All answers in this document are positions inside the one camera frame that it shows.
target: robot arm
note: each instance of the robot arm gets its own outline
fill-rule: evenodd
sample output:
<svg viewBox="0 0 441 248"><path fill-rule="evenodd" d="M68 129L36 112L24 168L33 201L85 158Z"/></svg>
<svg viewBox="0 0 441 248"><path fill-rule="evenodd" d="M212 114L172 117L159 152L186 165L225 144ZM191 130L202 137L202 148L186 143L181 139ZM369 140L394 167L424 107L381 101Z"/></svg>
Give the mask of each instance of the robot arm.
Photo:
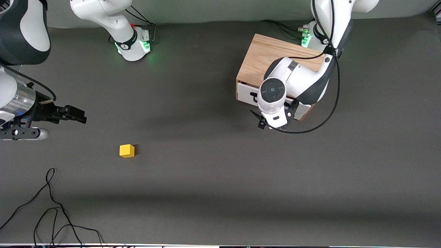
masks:
<svg viewBox="0 0 441 248"><path fill-rule="evenodd" d="M0 5L3 7L0 11L0 139L47 138L47 130L31 127L33 121L86 123L84 111L69 105L55 106L55 96L51 99L35 91L33 83L26 84L4 70L21 74L9 66L40 64L48 58L51 43L46 25L46 0L0 0Z"/></svg>
<svg viewBox="0 0 441 248"><path fill-rule="evenodd" d="M123 58L136 61L150 52L150 34L148 30L132 27L127 18L119 14L131 3L132 0L71 0L71 9L80 19L105 28Z"/></svg>
<svg viewBox="0 0 441 248"><path fill-rule="evenodd" d="M378 0L336 0L334 20L331 0L311 1L311 8L314 2L317 13L315 18L320 20L328 37L331 36L334 23L332 45L336 50L330 50L326 35L317 21L313 21L304 28L313 30L310 48L325 53L320 69L312 71L288 57L280 58L270 65L259 88L257 102L263 117L274 128L283 127L288 123L287 112L284 109L287 94L305 105L317 103L323 97L336 65L336 55L341 54L352 30L351 12L368 12L377 5Z"/></svg>

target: silver cylinder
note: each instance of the silver cylinder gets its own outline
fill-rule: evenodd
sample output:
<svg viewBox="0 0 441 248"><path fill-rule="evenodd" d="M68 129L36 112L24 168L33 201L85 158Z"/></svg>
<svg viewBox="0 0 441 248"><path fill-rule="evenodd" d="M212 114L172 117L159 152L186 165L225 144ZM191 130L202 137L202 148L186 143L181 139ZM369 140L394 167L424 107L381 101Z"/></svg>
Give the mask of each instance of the silver cylinder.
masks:
<svg viewBox="0 0 441 248"><path fill-rule="evenodd" d="M25 83L15 79L17 82L17 91L12 100L0 110L20 116L32 108L35 102L36 93L28 88Z"/></svg>

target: yellow cube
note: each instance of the yellow cube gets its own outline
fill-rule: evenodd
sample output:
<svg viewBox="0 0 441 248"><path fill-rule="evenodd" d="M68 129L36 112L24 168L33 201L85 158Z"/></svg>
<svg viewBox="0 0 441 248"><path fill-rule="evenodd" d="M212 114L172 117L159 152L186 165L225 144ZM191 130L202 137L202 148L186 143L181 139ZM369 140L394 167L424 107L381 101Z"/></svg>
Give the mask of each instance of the yellow cube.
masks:
<svg viewBox="0 0 441 248"><path fill-rule="evenodd" d="M120 156L123 158L131 158L135 156L135 147L131 144L120 145Z"/></svg>

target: drawer front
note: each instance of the drawer front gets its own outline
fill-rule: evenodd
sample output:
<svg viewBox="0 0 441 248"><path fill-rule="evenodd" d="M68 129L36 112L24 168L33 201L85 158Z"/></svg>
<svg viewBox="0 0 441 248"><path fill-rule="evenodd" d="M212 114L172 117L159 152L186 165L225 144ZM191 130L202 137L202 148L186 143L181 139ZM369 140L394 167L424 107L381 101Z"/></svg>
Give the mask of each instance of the drawer front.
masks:
<svg viewBox="0 0 441 248"><path fill-rule="evenodd" d="M254 105L257 107L257 97L253 97L250 93L258 92L258 88L251 87L243 83L237 83L237 100ZM291 103L292 98L286 97L286 102ZM300 120L311 108L311 105L300 104L297 111L294 114L294 119Z"/></svg>

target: wooden top panel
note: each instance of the wooden top panel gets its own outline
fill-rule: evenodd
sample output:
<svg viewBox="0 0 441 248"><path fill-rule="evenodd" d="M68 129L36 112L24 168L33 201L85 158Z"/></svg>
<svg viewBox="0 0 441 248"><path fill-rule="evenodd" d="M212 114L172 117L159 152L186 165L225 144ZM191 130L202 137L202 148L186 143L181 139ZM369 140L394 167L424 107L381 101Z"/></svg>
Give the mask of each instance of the wooden top panel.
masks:
<svg viewBox="0 0 441 248"><path fill-rule="evenodd" d="M243 60L236 80L245 82L251 86L259 88L263 82L263 76L270 64L276 59L286 56L314 57L320 52L289 42L277 40L261 34L255 34L253 41L248 49L247 55ZM317 71L324 59L324 55L316 59L301 60L297 62Z"/></svg>

